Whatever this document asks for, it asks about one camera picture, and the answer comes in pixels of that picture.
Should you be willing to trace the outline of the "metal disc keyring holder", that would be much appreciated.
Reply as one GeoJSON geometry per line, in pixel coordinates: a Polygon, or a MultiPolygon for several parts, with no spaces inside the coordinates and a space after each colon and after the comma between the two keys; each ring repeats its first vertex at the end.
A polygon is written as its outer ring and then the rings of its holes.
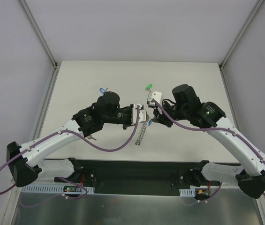
{"type": "Polygon", "coordinates": [[[139,146],[144,138],[144,134],[146,132],[147,127],[149,126],[149,120],[150,120],[150,116],[147,114],[146,115],[146,121],[142,124],[139,135],[137,137],[137,140],[135,142],[136,146],[139,146]]]}

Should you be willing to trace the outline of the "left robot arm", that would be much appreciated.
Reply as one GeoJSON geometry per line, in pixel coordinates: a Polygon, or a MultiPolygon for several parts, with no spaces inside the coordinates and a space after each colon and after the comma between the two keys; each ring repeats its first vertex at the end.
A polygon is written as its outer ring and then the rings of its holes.
{"type": "Polygon", "coordinates": [[[47,156],[62,147],[87,140],[101,131],[105,124],[122,125],[123,129],[145,123],[147,112],[143,105],[131,104],[120,107],[120,97],[114,92],[106,92],[91,106],[74,114],[64,125],[36,140],[7,145],[7,162],[17,187],[27,186],[38,178],[67,178],[77,182],[81,178],[81,168],[74,158],[64,160],[47,159],[47,156]]]}

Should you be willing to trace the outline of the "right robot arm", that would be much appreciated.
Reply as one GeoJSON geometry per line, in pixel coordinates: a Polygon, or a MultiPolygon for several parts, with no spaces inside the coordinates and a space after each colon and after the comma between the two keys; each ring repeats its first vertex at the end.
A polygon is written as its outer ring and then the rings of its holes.
{"type": "Polygon", "coordinates": [[[172,89],[174,101],[161,92],[151,92],[147,105],[153,108],[153,121],[171,127],[173,124],[190,131],[206,132],[224,146],[239,166],[222,165],[203,160],[200,166],[184,175],[193,186],[208,181],[237,185],[247,196],[258,199],[265,192],[265,153],[255,147],[213,102],[202,103],[193,87],[182,84],[172,89]]]}

